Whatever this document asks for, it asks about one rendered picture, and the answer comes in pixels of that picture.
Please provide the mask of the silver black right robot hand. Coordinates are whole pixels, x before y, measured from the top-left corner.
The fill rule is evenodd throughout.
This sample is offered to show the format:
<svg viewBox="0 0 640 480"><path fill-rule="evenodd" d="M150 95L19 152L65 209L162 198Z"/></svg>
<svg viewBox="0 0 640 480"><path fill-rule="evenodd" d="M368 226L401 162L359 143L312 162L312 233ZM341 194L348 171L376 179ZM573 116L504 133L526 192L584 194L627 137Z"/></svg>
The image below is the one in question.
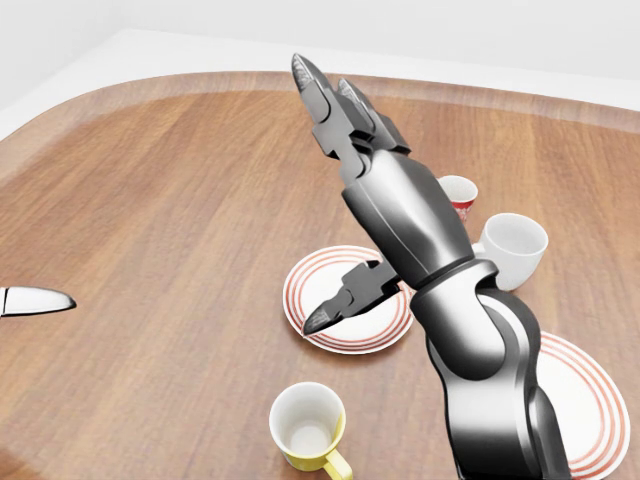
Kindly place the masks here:
<svg viewBox="0 0 640 480"><path fill-rule="evenodd" d="M393 121L353 83L331 85L319 68L294 54L291 69L323 153L339 160L342 197L382 255L342 278L338 293L304 321L311 336L364 314L407 282L421 288L469 260L469 237L432 172L410 158Z"/></svg>

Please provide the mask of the red and white patterned mug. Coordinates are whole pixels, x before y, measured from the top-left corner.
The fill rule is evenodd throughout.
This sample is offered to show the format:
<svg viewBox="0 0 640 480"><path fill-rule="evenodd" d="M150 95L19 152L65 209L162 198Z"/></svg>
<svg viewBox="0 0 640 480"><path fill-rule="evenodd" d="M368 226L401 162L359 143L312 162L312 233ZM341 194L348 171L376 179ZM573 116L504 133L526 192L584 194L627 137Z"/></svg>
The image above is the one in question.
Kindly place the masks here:
<svg viewBox="0 0 640 480"><path fill-rule="evenodd" d="M438 182L463 223L478 196L476 184L466 177L446 175L438 178Z"/></svg>

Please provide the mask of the small red-ringed white plate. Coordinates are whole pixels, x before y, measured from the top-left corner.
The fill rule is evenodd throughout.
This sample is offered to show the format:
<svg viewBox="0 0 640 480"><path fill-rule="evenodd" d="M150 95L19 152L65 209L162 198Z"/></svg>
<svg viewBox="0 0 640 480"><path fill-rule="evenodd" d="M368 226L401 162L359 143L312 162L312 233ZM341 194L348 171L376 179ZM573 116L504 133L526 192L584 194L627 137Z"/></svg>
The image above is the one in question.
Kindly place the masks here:
<svg viewBox="0 0 640 480"><path fill-rule="evenodd" d="M282 302L289 324L298 334L303 321L341 286L342 277L367 260L379 260L373 249L337 245L316 250L290 270L283 286ZM306 338L311 344L334 353L360 355L383 350L400 340L414 322L409 303L413 291L404 283L400 291L374 309L347 318Z"/></svg>

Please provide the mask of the plain white mug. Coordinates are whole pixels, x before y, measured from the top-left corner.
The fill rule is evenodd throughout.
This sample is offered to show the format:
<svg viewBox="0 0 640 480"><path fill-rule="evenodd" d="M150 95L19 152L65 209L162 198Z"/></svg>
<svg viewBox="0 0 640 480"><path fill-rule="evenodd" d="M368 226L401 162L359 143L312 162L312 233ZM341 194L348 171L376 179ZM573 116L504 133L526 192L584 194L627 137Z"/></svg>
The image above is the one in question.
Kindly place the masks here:
<svg viewBox="0 0 640 480"><path fill-rule="evenodd" d="M472 248L477 258L497 266L498 288L513 291L533 275L548 243L547 232L535 220L517 213L499 213L486 221Z"/></svg>

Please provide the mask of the yellow and white mug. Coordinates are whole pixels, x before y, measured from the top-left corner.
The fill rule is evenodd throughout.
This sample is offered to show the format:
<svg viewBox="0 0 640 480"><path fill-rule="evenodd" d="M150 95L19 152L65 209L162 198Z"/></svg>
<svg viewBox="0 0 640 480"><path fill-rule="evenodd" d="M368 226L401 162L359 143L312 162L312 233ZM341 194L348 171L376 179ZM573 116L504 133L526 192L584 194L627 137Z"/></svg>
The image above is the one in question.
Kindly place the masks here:
<svg viewBox="0 0 640 480"><path fill-rule="evenodd" d="M273 441L296 470L324 470L331 480L353 480L353 470L338 451L346 427L340 397L318 382L299 382L284 389L269 413Z"/></svg>

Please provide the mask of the large red-ringed white plate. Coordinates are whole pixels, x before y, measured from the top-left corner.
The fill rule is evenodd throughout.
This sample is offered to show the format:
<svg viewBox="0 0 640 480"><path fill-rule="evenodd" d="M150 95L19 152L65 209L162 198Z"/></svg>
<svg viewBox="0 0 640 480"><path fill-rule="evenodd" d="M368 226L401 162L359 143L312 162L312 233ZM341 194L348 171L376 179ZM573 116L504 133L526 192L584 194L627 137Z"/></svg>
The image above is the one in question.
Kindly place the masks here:
<svg viewBox="0 0 640 480"><path fill-rule="evenodd" d="M541 334L537 378L554 407L573 480L604 480L629 447L631 423L620 390L584 350Z"/></svg>

